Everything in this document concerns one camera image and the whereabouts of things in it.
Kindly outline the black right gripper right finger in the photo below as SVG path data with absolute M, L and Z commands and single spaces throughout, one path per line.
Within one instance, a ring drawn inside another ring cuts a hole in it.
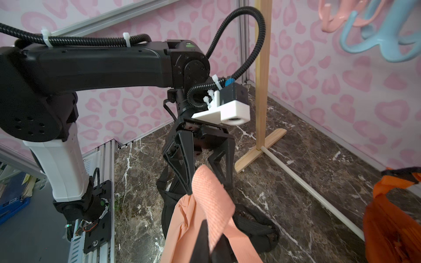
M 214 251 L 210 255 L 211 263 L 235 263 L 236 256 L 230 246 L 229 240 L 222 235 Z

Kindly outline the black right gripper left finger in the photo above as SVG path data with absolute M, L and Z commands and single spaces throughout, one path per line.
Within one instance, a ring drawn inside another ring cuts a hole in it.
M 208 223 L 204 220 L 197 235 L 190 263 L 210 263 Z

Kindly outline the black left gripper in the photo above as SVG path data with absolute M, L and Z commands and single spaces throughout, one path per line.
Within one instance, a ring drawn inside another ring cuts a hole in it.
M 170 89 L 167 101 L 175 103 L 178 117 L 167 137 L 163 158 L 173 169 L 183 189 L 192 194 L 196 171 L 195 156 L 203 150 L 212 151 L 208 163 L 224 188 L 233 188 L 235 140 L 228 130 L 218 124 L 193 119 L 194 108 L 187 103 L 182 89 Z

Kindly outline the black bag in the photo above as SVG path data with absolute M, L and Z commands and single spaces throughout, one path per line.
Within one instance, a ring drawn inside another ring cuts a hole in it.
M 164 201 L 161 225 L 165 237 L 169 230 L 175 205 L 186 194 L 178 178 L 173 179 L 172 185 L 167 190 L 168 176 L 169 169 L 168 166 L 165 166 L 156 182 L 157 189 Z M 277 246 L 280 231 L 275 223 L 260 211 L 237 204 L 233 220 L 236 227 L 249 237 L 257 253 L 270 252 Z

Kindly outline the pink bag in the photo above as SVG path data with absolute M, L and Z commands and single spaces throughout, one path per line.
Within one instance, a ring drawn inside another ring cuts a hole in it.
M 208 223 L 210 254 L 225 235 L 239 263 L 261 262 L 250 239 L 234 223 L 235 205 L 231 197 L 206 165 L 195 172 L 192 191 L 175 205 L 161 262 L 189 263 L 204 220 Z

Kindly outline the orange bag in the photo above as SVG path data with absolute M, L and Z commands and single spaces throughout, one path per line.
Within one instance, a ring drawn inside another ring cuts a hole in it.
M 419 263 L 421 226 L 387 199 L 395 188 L 421 182 L 420 167 L 387 169 L 373 188 L 373 200 L 363 217 L 366 259 L 369 263 Z

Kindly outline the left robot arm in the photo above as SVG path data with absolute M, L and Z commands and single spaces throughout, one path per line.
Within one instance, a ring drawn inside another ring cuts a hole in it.
M 210 64 L 192 41 L 132 47 L 1 48 L 1 129 L 30 148 L 53 189 L 54 206 L 67 220 L 96 221 L 105 200 L 94 193 L 77 141 L 77 93 L 123 87 L 167 88 L 178 118 L 163 149 L 182 188 L 191 193 L 194 161 L 211 150 L 211 164 L 234 150 L 224 127 L 193 119 L 189 90 L 210 82 Z

